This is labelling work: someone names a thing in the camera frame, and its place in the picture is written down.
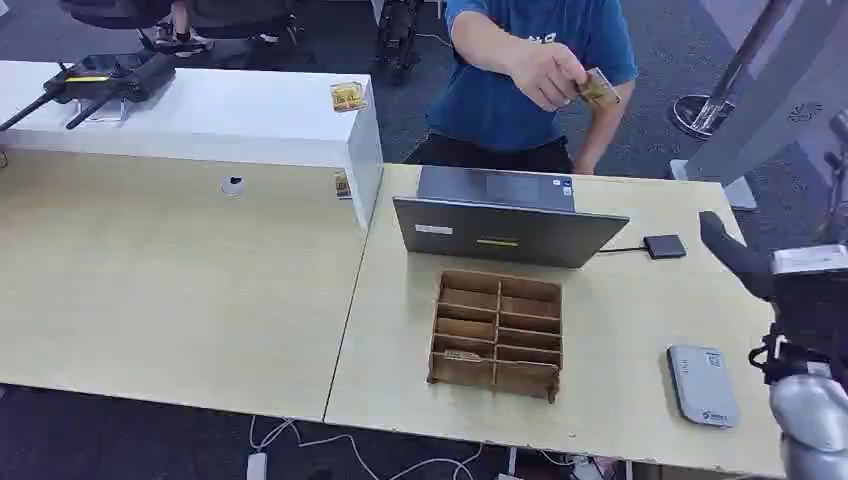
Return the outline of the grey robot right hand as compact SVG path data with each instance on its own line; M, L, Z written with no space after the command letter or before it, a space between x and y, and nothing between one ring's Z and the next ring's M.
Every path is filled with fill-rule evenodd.
M779 334L793 345L847 360L847 246L820 244L765 257L734 239L712 211L699 213L700 238L754 297L773 306Z

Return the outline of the person's right hand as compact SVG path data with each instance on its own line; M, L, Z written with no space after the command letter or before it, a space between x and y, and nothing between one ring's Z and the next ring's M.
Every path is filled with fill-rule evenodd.
M586 69L566 45L529 40L519 41L508 74L525 96L547 112L567 106L588 78Z

